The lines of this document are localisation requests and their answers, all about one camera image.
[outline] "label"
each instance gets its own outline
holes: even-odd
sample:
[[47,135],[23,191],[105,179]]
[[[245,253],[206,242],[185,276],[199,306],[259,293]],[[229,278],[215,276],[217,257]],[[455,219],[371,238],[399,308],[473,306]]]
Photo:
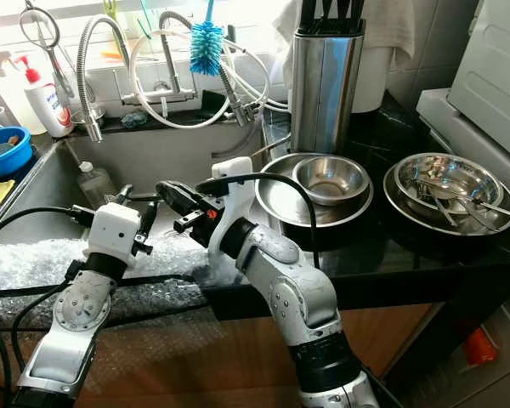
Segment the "label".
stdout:
[[68,108],[63,107],[59,102],[59,96],[54,84],[49,83],[45,86],[45,101],[51,106],[57,121],[64,127],[71,125],[71,113]]

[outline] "stainless steel knife block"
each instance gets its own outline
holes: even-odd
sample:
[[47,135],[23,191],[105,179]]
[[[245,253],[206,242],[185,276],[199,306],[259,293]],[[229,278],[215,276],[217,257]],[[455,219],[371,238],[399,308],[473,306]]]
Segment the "stainless steel knife block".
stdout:
[[292,151],[345,154],[364,26],[352,36],[295,33]]

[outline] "stainless steel sink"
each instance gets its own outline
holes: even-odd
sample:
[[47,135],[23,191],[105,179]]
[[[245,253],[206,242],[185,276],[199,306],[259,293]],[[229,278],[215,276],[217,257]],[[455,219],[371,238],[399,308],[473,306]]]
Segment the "stainless steel sink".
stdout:
[[[251,129],[251,126],[239,128],[235,123],[219,123],[196,130],[168,128],[108,133],[100,144],[85,137],[69,139],[68,143],[77,160],[105,168],[117,188],[132,184],[134,192],[144,193],[155,191],[155,184],[161,180],[173,179],[194,186],[209,179],[212,164],[226,160],[212,158],[212,152],[237,145]],[[235,156],[249,156],[262,143],[262,131],[257,131]],[[258,170],[262,163],[255,161],[253,166]],[[255,222],[268,223],[265,214],[258,204],[254,205],[252,216]],[[177,217],[177,213],[161,205],[151,234],[170,230]]]
[[[5,215],[37,206],[78,204],[87,202],[77,185],[78,161],[90,161],[105,168],[117,188],[133,184],[134,192],[153,192],[155,184],[174,179],[195,185],[211,177],[212,164],[226,158],[212,158],[213,151],[228,150],[241,142],[251,126],[239,128],[235,123],[219,123],[198,130],[160,129],[139,132],[107,133],[104,142],[93,143],[79,136],[60,141],[40,159],[25,188]],[[262,145],[262,131],[255,132],[246,146],[234,156],[249,156]],[[255,161],[260,169],[262,163]],[[170,230],[178,214],[162,204],[151,231],[158,235]],[[267,224],[268,216],[256,203],[252,220]],[[35,215],[22,218],[0,234],[0,243],[30,243],[49,238],[76,238],[82,229],[61,214]]]

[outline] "white robotic arm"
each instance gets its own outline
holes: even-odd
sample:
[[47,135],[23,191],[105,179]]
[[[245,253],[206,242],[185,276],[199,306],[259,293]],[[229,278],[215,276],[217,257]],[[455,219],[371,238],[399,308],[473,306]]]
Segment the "white robotic arm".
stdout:
[[[251,161],[244,157],[214,165],[212,175],[217,179],[251,171]],[[210,258],[226,254],[235,259],[236,268],[264,296],[289,346],[304,408],[379,408],[344,335],[329,278],[308,263],[293,241],[247,220],[252,181],[229,184],[213,200],[201,200],[200,194],[175,182],[161,182],[156,189],[184,216],[176,230],[193,227],[191,237],[208,247]]]
[[136,252],[151,252],[144,241],[155,215],[155,203],[143,218],[119,203],[94,213],[84,251],[87,260],[79,263],[71,284],[59,293],[51,329],[20,375],[12,408],[74,404],[93,360],[96,335],[110,313],[111,294],[134,265]]

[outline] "bubble wrap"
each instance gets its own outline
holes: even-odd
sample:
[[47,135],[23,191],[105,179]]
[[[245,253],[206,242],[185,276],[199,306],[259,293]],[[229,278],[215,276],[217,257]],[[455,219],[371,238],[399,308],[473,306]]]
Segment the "bubble wrap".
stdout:
[[[150,256],[142,252],[124,277],[192,275],[201,286],[230,285],[241,281],[234,268],[210,270],[207,250],[187,235],[168,231],[152,237]],[[0,289],[59,284],[73,259],[84,259],[82,240],[47,240],[35,244],[0,245]]]
[[[153,253],[149,257],[140,253],[135,268],[129,270],[125,278],[189,275],[202,286],[242,281],[242,275],[234,268],[212,272],[208,268],[206,249],[188,236],[170,231],[148,243],[154,246]],[[86,246],[81,240],[0,245],[0,289],[59,284],[71,260],[84,259],[82,249]],[[15,316],[35,298],[37,296],[0,298],[0,326],[11,327]],[[48,328],[55,298],[35,307],[23,319],[22,327]],[[114,324],[121,319],[169,313],[205,302],[200,287],[185,280],[163,278],[157,283],[123,286],[117,288],[112,297],[108,322]],[[30,355],[44,333],[20,333],[25,356]],[[136,367],[196,351],[222,336],[220,325],[208,307],[106,328],[99,334],[96,360],[85,386],[99,392],[107,382]]]
[[[44,334],[45,331],[20,332],[20,346],[26,360]],[[96,394],[103,393],[105,386],[120,376],[149,364],[195,352],[223,336],[210,307],[106,328],[98,335],[96,354],[84,388]],[[4,333],[4,338],[12,356],[16,381],[19,370],[9,347],[9,334]]]
[[[154,316],[206,303],[197,284],[178,279],[162,279],[160,283],[118,287],[111,297],[108,321],[113,324],[124,319]],[[40,296],[0,298],[0,327],[10,328],[20,311]],[[31,309],[23,319],[21,328],[49,328],[57,296],[53,295]]]

